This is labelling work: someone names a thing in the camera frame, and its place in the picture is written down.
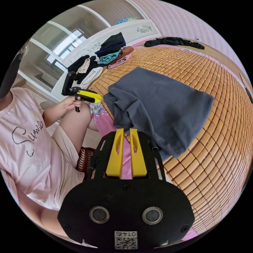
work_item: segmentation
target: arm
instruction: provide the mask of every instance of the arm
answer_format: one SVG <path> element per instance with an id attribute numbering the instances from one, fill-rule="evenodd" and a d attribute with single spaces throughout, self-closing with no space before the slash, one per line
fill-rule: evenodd
<path id="1" fill-rule="evenodd" d="M 42 115 L 46 128 L 54 124 L 66 112 L 67 112 L 67 106 L 64 104 L 64 100 L 58 103 L 57 105 L 46 109 Z"/>
<path id="2" fill-rule="evenodd" d="M 60 223 L 58 222 L 58 211 L 50 210 L 37 204 L 18 188 L 17 195 L 20 208 L 30 220 L 51 233 L 67 236 Z"/>
<path id="3" fill-rule="evenodd" d="M 75 106 L 80 107 L 81 105 L 82 101 L 76 101 L 74 96 L 70 96 L 57 105 L 46 109 L 42 115 L 46 128 L 54 124 L 68 110 L 75 108 Z"/>

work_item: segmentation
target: gray cloth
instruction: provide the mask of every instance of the gray cloth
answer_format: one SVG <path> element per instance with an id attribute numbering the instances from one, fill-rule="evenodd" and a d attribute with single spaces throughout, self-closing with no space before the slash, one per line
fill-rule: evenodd
<path id="1" fill-rule="evenodd" d="M 152 137 L 168 156 L 178 158 L 204 126 L 214 98 L 137 67 L 109 86 L 104 101 L 116 128 L 136 128 Z"/>

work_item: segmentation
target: trigger handle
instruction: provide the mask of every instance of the trigger handle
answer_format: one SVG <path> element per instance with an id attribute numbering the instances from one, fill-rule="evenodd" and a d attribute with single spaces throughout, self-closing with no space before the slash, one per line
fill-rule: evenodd
<path id="1" fill-rule="evenodd" d="M 80 109 L 79 109 L 79 107 L 77 107 L 77 106 L 75 106 L 75 110 L 76 110 L 77 113 L 80 112 Z"/>

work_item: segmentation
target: floral carving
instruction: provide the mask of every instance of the floral carving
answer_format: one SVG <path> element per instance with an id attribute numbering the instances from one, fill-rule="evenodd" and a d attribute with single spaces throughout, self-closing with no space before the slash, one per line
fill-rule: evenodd
<path id="1" fill-rule="evenodd" d="M 91 48 L 87 49 L 87 52 L 88 52 L 89 54 L 91 54 L 91 53 L 93 53 L 93 52 L 98 51 L 98 50 L 100 49 L 100 47 L 101 47 L 101 43 L 98 42 L 98 43 L 94 44 Z"/>
<path id="2" fill-rule="evenodd" d="M 146 32 L 151 32 L 152 28 L 149 25 L 142 25 L 142 27 L 141 28 L 138 27 L 136 31 L 141 32 L 141 33 L 146 33 Z"/>

